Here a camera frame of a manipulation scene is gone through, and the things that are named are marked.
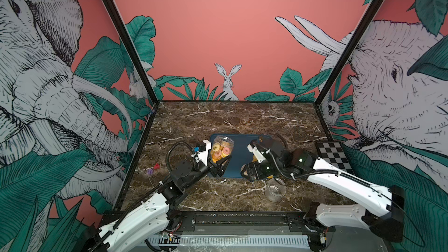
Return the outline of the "clear glass cookie jar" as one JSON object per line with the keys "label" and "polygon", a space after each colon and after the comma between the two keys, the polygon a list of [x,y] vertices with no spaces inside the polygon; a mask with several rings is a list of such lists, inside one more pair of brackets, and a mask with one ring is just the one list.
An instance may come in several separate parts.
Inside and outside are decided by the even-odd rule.
{"label": "clear glass cookie jar", "polygon": [[285,182],[280,178],[272,178],[268,181],[264,194],[269,201],[277,203],[282,200],[286,192]]}

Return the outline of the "pile of ring cookies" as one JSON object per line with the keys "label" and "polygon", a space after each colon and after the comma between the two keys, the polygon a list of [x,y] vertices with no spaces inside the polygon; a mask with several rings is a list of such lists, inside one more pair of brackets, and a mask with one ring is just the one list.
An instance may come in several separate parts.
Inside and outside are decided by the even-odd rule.
{"label": "pile of ring cookies", "polygon": [[233,149],[228,144],[221,145],[219,143],[214,143],[211,149],[212,161],[216,163],[217,161],[228,157],[231,154],[232,150]]}

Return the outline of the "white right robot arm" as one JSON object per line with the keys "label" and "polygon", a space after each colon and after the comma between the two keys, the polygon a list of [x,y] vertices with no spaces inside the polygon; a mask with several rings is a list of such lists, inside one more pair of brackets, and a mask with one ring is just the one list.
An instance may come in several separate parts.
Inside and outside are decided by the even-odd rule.
{"label": "white right robot arm", "polygon": [[355,202],[352,206],[314,205],[304,219],[315,228],[349,226],[371,231],[392,243],[404,239],[404,189],[367,182],[341,170],[304,149],[293,152],[283,147],[247,147],[254,161],[241,168],[241,176],[253,182],[281,176],[286,180],[305,180],[324,186]]}

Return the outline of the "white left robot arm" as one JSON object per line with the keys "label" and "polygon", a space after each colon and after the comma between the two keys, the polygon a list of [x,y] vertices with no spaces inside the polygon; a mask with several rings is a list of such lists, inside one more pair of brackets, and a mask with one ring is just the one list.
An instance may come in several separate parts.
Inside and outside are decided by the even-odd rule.
{"label": "white left robot arm", "polygon": [[163,231],[172,233],[189,223],[184,220],[178,206],[188,196],[187,189],[207,174],[223,176],[231,156],[217,163],[208,160],[193,164],[186,159],[178,163],[160,185],[149,191],[149,199],[132,211],[99,229],[87,228],[75,243],[74,252],[129,252],[152,235]]}

